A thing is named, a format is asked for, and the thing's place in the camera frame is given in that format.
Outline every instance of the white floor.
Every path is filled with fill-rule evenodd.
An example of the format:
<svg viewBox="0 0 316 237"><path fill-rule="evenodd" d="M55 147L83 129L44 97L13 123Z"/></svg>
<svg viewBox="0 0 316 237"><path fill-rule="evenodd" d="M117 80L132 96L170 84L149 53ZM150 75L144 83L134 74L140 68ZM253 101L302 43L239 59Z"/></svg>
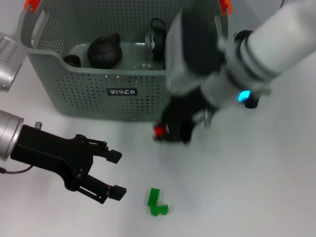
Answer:
<svg viewBox="0 0 316 237"><path fill-rule="evenodd" d="M101 205L39 168L0 175L1 236L315 237L315 61L313 55L279 78L257 110L222 111L211 130L195 131L190 146L171 146L152 140L150 123L59 114L26 59L10 92L0 93L0 109L27 125L41 121L58 136L107 141L121 161L95 158L90 174L127 193ZM149 214L151 187L162 190L168 215Z"/></svg>

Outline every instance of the green toy block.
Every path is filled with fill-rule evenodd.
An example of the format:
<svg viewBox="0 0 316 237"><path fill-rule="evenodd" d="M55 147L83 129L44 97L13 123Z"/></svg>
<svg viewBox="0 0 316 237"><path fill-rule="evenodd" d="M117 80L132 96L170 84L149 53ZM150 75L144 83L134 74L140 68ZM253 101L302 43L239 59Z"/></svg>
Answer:
<svg viewBox="0 0 316 237"><path fill-rule="evenodd" d="M157 206L159 192L160 192L159 189L154 189L154 188L151 189L147 206L150 206L150 207Z"/></svg>
<svg viewBox="0 0 316 237"><path fill-rule="evenodd" d="M150 207L150 213L153 216L158 216L158 214L161 215L166 215L169 212L169 207L168 205L163 205L163 206L151 206Z"/></svg>

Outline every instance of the silver metal cylinder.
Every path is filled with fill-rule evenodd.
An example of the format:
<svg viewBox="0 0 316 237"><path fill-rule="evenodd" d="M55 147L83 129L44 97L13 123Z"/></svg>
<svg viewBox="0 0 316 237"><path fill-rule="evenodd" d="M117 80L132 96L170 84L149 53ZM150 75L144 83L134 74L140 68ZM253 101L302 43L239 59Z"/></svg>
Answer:
<svg viewBox="0 0 316 237"><path fill-rule="evenodd" d="M23 118L0 110L0 160L10 156L20 134Z"/></svg>

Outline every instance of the black kettle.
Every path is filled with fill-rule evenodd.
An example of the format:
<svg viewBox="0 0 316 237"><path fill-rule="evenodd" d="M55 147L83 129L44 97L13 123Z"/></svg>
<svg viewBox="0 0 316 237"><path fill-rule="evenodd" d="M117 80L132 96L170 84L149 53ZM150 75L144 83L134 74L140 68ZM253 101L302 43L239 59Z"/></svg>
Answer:
<svg viewBox="0 0 316 237"><path fill-rule="evenodd" d="M161 22L163 27L155 27L153 23L155 21ZM154 60L164 59L164 49L166 41L166 25L160 18L153 18L150 22L152 31L146 34L145 46L146 46L146 58L153 58Z"/></svg>
<svg viewBox="0 0 316 237"><path fill-rule="evenodd" d="M111 69L122 58L122 49L119 45L120 36L115 33L110 37L100 37L90 45L88 59L94 68Z"/></svg>

